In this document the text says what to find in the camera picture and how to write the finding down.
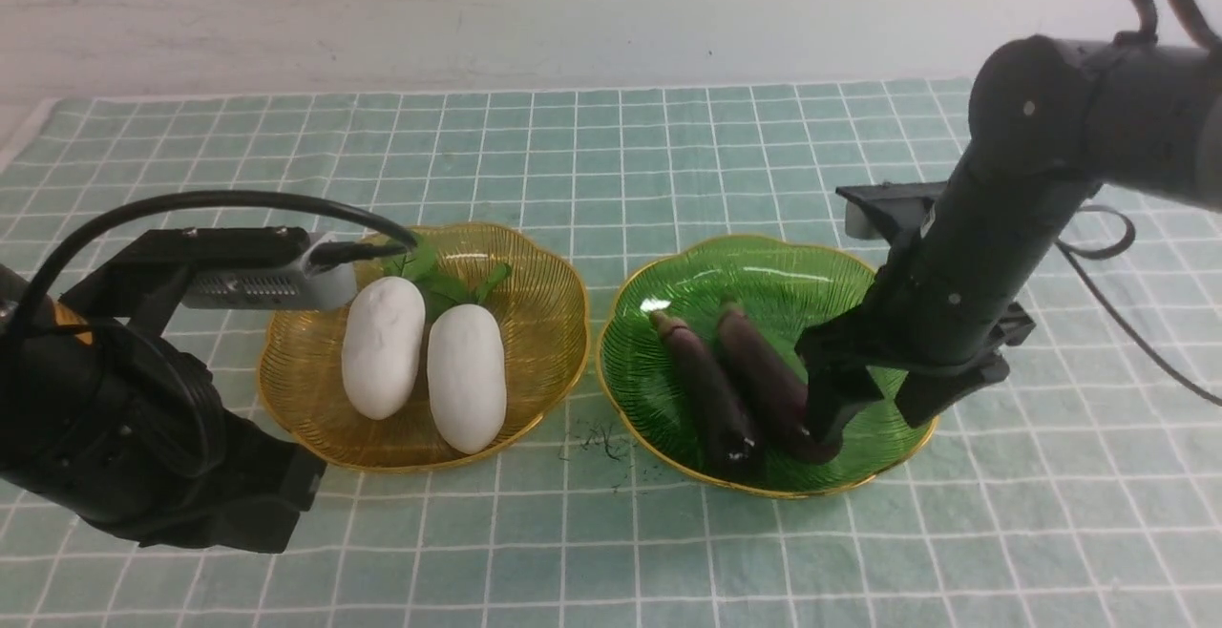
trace robotic arm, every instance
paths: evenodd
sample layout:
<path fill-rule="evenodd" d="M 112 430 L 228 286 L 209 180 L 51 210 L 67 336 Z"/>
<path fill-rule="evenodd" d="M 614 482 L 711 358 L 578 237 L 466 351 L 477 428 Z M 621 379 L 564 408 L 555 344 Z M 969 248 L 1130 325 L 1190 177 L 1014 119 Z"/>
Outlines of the robotic arm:
<path fill-rule="evenodd" d="M 222 206 L 310 211 L 395 242 L 349 244 L 285 227 L 159 228 L 59 302 L 46 296 L 100 233 L 161 211 Z M 338 308 L 357 293 L 356 259 L 415 244 L 392 220 L 323 198 L 189 192 L 89 220 L 29 283 L 0 266 L 0 478 L 141 546 L 284 551 L 326 464 L 225 411 L 204 363 L 161 332 L 180 303 Z"/>
<path fill-rule="evenodd" d="M 1222 211 L 1222 42 L 1191 0 L 1172 0 L 1200 46 L 1157 45 L 1152 1 L 1134 2 L 1140 31 L 1113 42 L 996 50 L 945 183 L 837 189 L 847 231 L 881 233 L 891 250 L 862 304 L 796 346 L 816 439 L 836 442 L 882 398 L 870 365 L 908 371 L 896 403 L 912 426 L 1004 380 L 998 349 L 1034 327 L 1014 297 L 1105 183 Z"/>

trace white radish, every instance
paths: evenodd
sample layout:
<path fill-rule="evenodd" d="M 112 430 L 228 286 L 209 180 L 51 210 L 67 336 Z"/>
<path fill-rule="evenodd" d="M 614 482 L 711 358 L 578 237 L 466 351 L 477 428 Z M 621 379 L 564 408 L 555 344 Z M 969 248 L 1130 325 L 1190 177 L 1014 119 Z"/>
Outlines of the white radish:
<path fill-rule="evenodd" d="M 390 418 L 407 403 L 420 367 L 424 297 L 402 277 L 373 281 L 353 298 L 341 349 L 341 376 L 360 415 Z"/>
<path fill-rule="evenodd" d="M 505 342 L 491 312 L 475 304 L 441 314 L 429 332 L 429 411 L 446 445 L 477 453 L 505 425 Z"/>

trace eggplant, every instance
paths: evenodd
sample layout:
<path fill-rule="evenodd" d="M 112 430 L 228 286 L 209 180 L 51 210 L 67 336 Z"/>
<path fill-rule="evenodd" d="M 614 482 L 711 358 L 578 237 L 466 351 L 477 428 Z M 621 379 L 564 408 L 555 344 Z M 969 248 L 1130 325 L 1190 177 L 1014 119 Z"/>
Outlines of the eggplant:
<path fill-rule="evenodd" d="M 721 362 L 741 387 L 770 444 L 794 459 L 821 464 L 836 458 L 843 439 L 820 444 L 807 429 L 807 384 L 760 335 L 733 299 L 722 302 L 717 320 Z"/>
<path fill-rule="evenodd" d="M 649 320 L 675 365 L 710 474 L 738 481 L 756 479 L 764 467 L 759 428 L 712 349 L 684 320 L 664 312 L 651 312 Z"/>

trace green bowl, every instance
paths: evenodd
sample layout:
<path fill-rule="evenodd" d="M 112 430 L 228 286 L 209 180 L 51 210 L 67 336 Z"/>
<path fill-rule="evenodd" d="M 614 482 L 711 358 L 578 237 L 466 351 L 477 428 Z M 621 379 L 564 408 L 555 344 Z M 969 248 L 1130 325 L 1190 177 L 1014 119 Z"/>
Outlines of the green bowl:
<path fill-rule="evenodd" d="M 727 236 L 700 242 L 650 263 L 624 281 L 599 336 L 599 382 L 628 431 L 660 459 L 697 480 L 777 498 L 830 495 L 863 485 L 915 455 L 934 434 L 935 420 L 914 430 L 896 409 L 893 400 L 903 371 L 870 369 L 886 400 L 852 420 L 844 430 L 844 446 L 831 462 L 811 466 L 770 448 L 760 481 L 731 483 L 701 466 L 694 425 L 649 313 L 665 309 L 711 342 L 722 297 L 733 294 L 804 379 L 805 370 L 793 351 L 803 329 L 858 304 L 873 281 L 873 268 L 843 250 L 770 237 Z"/>

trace bowl rim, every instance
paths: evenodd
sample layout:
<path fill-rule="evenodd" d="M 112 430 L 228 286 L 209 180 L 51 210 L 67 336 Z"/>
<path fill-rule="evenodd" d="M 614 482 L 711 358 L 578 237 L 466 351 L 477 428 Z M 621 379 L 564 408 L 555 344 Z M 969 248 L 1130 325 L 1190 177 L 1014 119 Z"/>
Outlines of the bowl rim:
<path fill-rule="evenodd" d="M 326 463 L 331 466 L 346 468 L 348 470 L 354 470 L 357 473 L 411 474 L 411 473 L 429 473 L 433 470 L 446 470 L 450 468 L 459 468 L 463 466 L 469 466 L 478 461 L 483 461 L 490 456 L 501 453 L 502 450 L 516 444 L 516 441 L 522 440 L 533 429 L 538 428 L 539 424 L 543 423 L 545 418 L 551 415 L 551 413 L 561 403 L 563 403 L 569 395 L 573 393 L 573 390 L 577 389 L 577 385 L 580 384 L 582 378 L 585 376 L 585 371 L 589 369 L 590 349 L 593 347 L 593 340 L 590 335 L 590 291 L 589 287 L 585 286 L 585 281 L 582 280 L 582 274 L 578 272 L 576 268 L 573 268 L 573 264 L 569 263 L 567 258 L 563 258 L 555 250 L 551 250 L 547 247 L 539 244 L 536 241 L 532 239 L 532 237 L 528 237 L 527 233 L 518 231 L 518 228 L 506 227 L 503 225 L 497 225 L 495 222 L 483 222 L 483 220 L 470 220 L 469 222 L 451 222 L 442 226 L 412 226 L 413 231 L 423 237 L 428 236 L 428 233 L 445 232 L 447 231 L 447 228 L 461 228 L 461 227 L 484 227 L 484 228 L 491 228 L 491 231 L 494 232 L 499 231 L 499 232 L 514 233 L 514 236 L 525 239 L 529 244 L 533 246 L 533 248 L 540 250 L 540 253 L 550 258 L 557 259 L 557 261 L 560 261 L 562 268 L 567 269 L 569 272 L 572 272 L 573 277 L 577 279 L 577 283 L 579 285 L 578 290 L 580 290 L 582 294 L 582 309 L 584 310 L 583 323 L 582 323 L 584 343 L 582 349 L 582 362 L 580 364 L 578 364 L 577 370 L 573 373 L 572 379 L 568 380 L 568 384 L 565 386 L 565 389 L 560 390 L 560 392 L 556 393 L 555 398 L 546 402 L 546 406 L 544 406 L 543 409 L 532 420 L 529 420 L 529 423 L 524 424 L 524 426 L 522 426 L 522 429 L 519 429 L 517 433 L 507 436 L 501 442 L 489 446 L 488 448 L 484 448 L 477 453 L 467 455 L 463 456 L 462 458 L 455 458 L 452 461 L 429 463 L 429 464 L 415 464 L 415 466 L 354 466 L 353 463 L 345 463 L 341 462 L 340 459 L 336 459 L 329 455 L 323 453 L 320 450 L 315 448 L 314 445 L 310 445 L 301 440 L 301 437 L 297 436 L 297 433 L 295 433 L 287 424 L 285 424 L 284 418 L 279 413 L 276 413 L 276 411 L 271 407 L 270 402 L 268 402 L 266 393 L 264 392 L 263 389 L 263 363 L 264 359 L 266 358 L 268 351 L 271 348 L 271 324 L 275 321 L 276 315 L 280 314 L 280 312 L 275 312 L 271 315 L 273 319 L 268 320 L 268 327 L 263 332 L 263 349 L 259 351 L 259 363 L 254 367 L 254 387 L 255 392 L 258 393 L 259 404 L 263 407 L 263 411 L 268 412 L 268 415 L 270 415 L 271 419 L 275 420 L 276 425 L 279 425 L 281 429 L 288 433 L 288 435 L 293 439 L 296 444 L 301 445 L 306 450 L 309 450 L 310 453 L 313 453 L 320 459 L 324 459 Z M 374 236 L 367 236 L 364 239 L 368 239 L 370 237 L 378 237 L 378 236 L 375 233 Z"/>
<path fill-rule="evenodd" d="M 606 323 L 602 324 L 602 329 L 599 329 L 598 345 L 595 347 L 596 353 L 594 358 L 595 362 L 594 369 L 595 369 L 595 375 L 599 379 L 599 387 L 602 390 L 602 393 L 611 402 L 611 406 L 615 407 L 615 412 L 616 414 L 620 415 L 620 420 L 622 420 L 624 428 L 628 429 L 628 434 L 632 435 L 632 437 L 635 439 L 637 442 L 644 445 L 645 448 L 649 450 L 649 452 L 653 453 L 655 457 L 657 457 L 657 459 L 660 459 L 662 463 L 670 466 L 671 468 L 676 468 L 676 470 L 692 478 L 693 480 L 698 480 L 699 483 L 705 483 L 709 485 L 716 485 L 719 487 L 737 490 L 738 492 L 745 492 L 759 497 L 767 497 L 774 500 L 803 500 L 810 497 L 824 497 L 824 496 L 838 495 L 842 492 L 847 492 L 849 490 L 855 490 L 857 487 L 860 487 L 860 485 L 868 484 L 879 475 L 882 475 L 884 473 L 902 466 L 908 459 L 916 456 L 916 453 L 920 452 L 923 448 L 925 448 L 925 445 L 929 445 L 929 441 L 934 437 L 934 433 L 937 430 L 937 424 L 940 423 L 941 417 L 935 417 L 934 420 L 930 420 L 926 424 L 924 435 L 921 435 L 921 439 L 915 445 L 913 445 L 913 448 L 909 450 L 908 453 L 903 455 L 902 457 L 895 459 L 895 462 L 890 463 L 888 466 L 880 468 L 879 470 L 875 470 L 874 473 L 859 480 L 854 480 L 844 485 L 837 485 L 835 487 L 827 487 L 821 490 L 802 490 L 796 492 L 788 492 L 782 490 L 767 490 L 764 487 L 753 487 L 750 485 L 742 485 L 705 473 L 700 473 L 694 468 L 688 468 L 687 466 L 676 462 L 676 459 L 672 459 L 667 455 L 664 455 L 661 450 L 650 444 L 650 441 L 646 440 L 640 434 L 640 431 L 637 430 L 637 426 L 633 425 L 632 420 L 628 418 L 628 414 L 624 413 L 623 407 L 621 407 L 618 400 L 616 400 L 615 393 L 611 391 L 611 387 L 607 385 L 606 374 L 602 368 L 602 353 L 604 349 L 606 348 L 605 345 L 606 334 L 607 329 L 611 327 L 611 320 L 615 320 L 615 312 L 620 308 L 620 298 L 623 297 L 626 290 L 628 290 L 628 286 L 632 285 L 633 280 L 637 280 L 638 276 L 644 275 L 644 272 L 648 271 L 650 268 L 670 261 L 670 259 L 682 258 L 686 254 L 690 254 L 692 250 L 697 250 L 712 244 L 712 242 L 733 242 L 743 238 L 775 242 L 775 244 L 780 244 L 782 247 L 791 249 L 829 250 L 829 253 L 832 253 L 837 257 L 847 257 L 851 259 L 855 259 L 855 261 L 859 263 L 862 268 L 865 268 L 869 272 L 876 272 L 875 269 L 870 264 L 865 263 L 864 259 L 860 259 L 855 254 L 848 253 L 847 250 L 835 249 L 832 247 L 826 247 L 824 244 L 796 244 L 794 242 L 786 242 L 783 239 L 778 239 L 777 237 L 772 237 L 771 233 L 720 233 L 716 237 L 710 237 L 708 239 L 695 242 L 695 244 L 690 244 L 687 249 L 683 249 L 677 254 L 662 257 L 660 259 L 651 259 L 651 261 L 646 263 L 645 265 L 637 268 L 637 271 L 629 275 L 623 281 L 623 283 L 620 285 L 620 290 L 616 290 L 615 297 L 611 298 L 611 308 L 610 310 L 607 310 Z"/>

